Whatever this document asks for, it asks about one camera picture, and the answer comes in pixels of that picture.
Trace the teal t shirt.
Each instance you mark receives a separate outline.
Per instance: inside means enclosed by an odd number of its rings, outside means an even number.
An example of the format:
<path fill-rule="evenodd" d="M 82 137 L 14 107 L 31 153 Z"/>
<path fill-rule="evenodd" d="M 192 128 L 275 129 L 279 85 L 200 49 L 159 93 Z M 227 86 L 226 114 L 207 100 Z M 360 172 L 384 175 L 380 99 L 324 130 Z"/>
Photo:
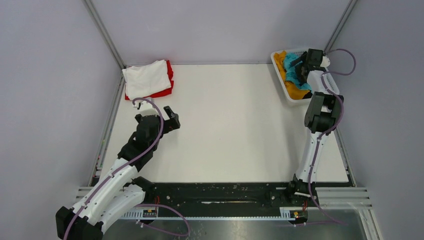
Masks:
<path fill-rule="evenodd" d="M 299 57 L 300 56 L 292 52 L 286 54 L 283 60 L 283 68 L 286 72 L 286 80 L 293 83 L 299 90 L 312 91 L 312 88 L 308 83 L 301 84 L 301 78 L 296 73 L 296 67 L 301 66 L 303 61 L 300 60 L 296 65 L 292 66 L 292 63 L 295 62 Z"/>

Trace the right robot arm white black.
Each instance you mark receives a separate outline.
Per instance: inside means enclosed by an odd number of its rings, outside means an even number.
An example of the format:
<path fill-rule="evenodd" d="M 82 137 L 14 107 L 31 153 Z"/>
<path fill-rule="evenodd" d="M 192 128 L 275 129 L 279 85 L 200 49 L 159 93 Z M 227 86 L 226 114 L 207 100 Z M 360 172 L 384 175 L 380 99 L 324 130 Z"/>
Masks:
<path fill-rule="evenodd" d="M 344 97 L 327 72 L 328 65 L 324 51 L 313 48 L 304 51 L 289 65 L 294 69 L 299 83 L 302 86 L 309 84 L 312 89 L 304 117 L 306 143 L 301 163 L 284 191 L 285 199 L 293 206 L 316 199 L 317 164 L 324 144 L 343 113 Z"/>

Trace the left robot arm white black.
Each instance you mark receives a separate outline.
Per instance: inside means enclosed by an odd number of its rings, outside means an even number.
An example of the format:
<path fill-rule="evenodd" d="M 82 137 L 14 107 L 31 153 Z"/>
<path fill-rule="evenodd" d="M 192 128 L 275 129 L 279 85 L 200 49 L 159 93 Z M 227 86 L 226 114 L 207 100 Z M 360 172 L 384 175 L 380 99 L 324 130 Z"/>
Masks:
<path fill-rule="evenodd" d="M 61 240 L 101 240 L 132 207 L 154 202 L 151 182 L 137 175 L 153 158 L 163 135 L 181 126 L 179 115 L 170 106 L 163 109 L 167 120 L 153 105 L 139 105 L 136 130 L 108 173 L 71 208 L 63 206 L 56 212 L 56 231 Z"/>

